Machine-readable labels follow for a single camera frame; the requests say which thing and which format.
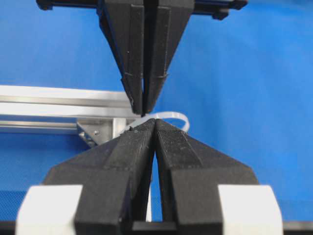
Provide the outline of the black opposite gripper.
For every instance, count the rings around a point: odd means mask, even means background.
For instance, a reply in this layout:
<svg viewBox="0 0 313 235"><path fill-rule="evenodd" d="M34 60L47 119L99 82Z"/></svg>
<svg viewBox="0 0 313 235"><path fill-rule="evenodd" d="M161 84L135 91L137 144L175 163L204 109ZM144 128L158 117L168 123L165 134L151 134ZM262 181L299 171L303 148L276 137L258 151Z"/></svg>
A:
<svg viewBox="0 0 313 235"><path fill-rule="evenodd" d="M97 8L98 0L36 0L41 10L57 7ZM167 71L193 15L223 20L229 9L240 10L246 0L145 0L143 113L153 110Z"/></svg>

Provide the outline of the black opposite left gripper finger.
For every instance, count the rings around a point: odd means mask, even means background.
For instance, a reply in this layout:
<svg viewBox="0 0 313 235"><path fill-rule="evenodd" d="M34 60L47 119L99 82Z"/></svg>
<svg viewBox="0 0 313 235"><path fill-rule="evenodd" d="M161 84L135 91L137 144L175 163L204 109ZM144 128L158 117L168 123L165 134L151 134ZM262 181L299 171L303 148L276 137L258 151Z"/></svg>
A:
<svg viewBox="0 0 313 235"><path fill-rule="evenodd" d="M142 114L144 4L142 0L99 0L99 24L122 75L133 113Z"/></svg>

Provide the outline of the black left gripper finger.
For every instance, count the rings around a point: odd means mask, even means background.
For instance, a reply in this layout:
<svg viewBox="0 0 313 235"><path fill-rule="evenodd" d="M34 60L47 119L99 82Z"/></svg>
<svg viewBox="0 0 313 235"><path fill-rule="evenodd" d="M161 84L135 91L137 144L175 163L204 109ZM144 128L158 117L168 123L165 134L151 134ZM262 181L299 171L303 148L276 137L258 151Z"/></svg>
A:
<svg viewBox="0 0 313 235"><path fill-rule="evenodd" d="M120 235L145 221L155 120L50 169L45 185L82 185L74 224L79 235Z"/></svg>
<svg viewBox="0 0 313 235"><path fill-rule="evenodd" d="M155 144L163 220L179 235L222 234L218 185L257 185L252 169L160 119Z"/></svg>

